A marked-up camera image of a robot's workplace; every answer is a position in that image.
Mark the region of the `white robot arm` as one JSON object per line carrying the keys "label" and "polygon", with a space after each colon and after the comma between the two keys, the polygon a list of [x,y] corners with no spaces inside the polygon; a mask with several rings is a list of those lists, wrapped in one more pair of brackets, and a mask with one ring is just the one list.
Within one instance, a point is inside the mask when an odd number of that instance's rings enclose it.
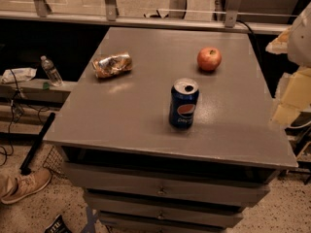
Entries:
{"label": "white robot arm", "polygon": [[285,53],[290,62],[298,65],[292,75],[280,79],[271,119],[290,126],[311,104],[311,3],[265,50],[274,54]]}

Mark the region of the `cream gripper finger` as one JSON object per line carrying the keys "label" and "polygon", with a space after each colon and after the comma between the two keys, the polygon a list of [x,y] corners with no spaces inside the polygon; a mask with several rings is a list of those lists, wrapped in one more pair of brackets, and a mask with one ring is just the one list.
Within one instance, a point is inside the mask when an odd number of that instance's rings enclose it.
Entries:
{"label": "cream gripper finger", "polygon": [[287,53],[290,32],[290,28],[284,30],[277,38],[266,46],[265,50],[273,54]]}
{"label": "cream gripper finger", "polygon": [[311,68],[300,66],[293,74],[285,73],[278,82],[271,120],[292,124],[311,105]]}

